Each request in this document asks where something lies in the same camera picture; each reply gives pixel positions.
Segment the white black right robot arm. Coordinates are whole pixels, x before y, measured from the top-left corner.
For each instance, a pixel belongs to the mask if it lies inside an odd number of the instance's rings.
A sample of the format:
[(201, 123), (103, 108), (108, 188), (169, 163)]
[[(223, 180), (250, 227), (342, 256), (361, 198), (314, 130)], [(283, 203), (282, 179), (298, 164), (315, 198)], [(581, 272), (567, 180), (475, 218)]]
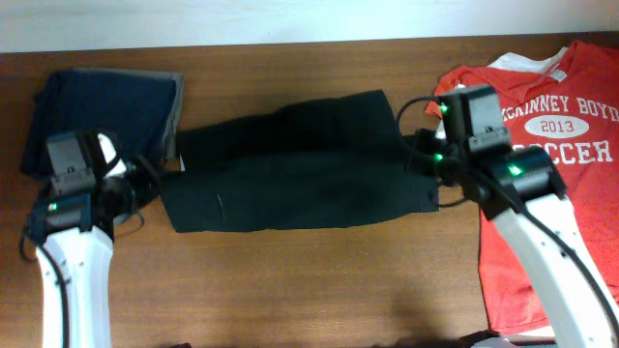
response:
[(432, 153), (407, 145), (441, 186), (458, 186), (510, 246), (544, 308), (558, 347), (615, 347), (618, 305), (579, 233), (567, 187), (540, 147), (514, 150), (495, 90), (431, 98), (445, 136)]

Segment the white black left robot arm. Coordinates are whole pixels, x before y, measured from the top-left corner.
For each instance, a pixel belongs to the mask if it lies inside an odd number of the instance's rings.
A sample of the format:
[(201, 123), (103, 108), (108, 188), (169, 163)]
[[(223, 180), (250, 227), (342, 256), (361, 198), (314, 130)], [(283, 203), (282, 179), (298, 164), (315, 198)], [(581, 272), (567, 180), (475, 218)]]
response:
[(68, 131), (45, 147), (52, 172), (22, 232), (42, 275), (43, 345), (109, 347), (114, 229), (140, 217), (161, 179), (143, 156), (125, 160), (112, 132)]

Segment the black shorts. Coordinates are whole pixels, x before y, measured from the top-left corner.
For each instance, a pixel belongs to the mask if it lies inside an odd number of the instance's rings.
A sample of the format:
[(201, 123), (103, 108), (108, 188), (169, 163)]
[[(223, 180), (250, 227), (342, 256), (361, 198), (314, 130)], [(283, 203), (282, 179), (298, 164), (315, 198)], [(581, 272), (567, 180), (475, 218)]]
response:
[(345, 228), (437, 209), (381, 90), (291, 104), (177, 136), (162, 203), (179, 233)]

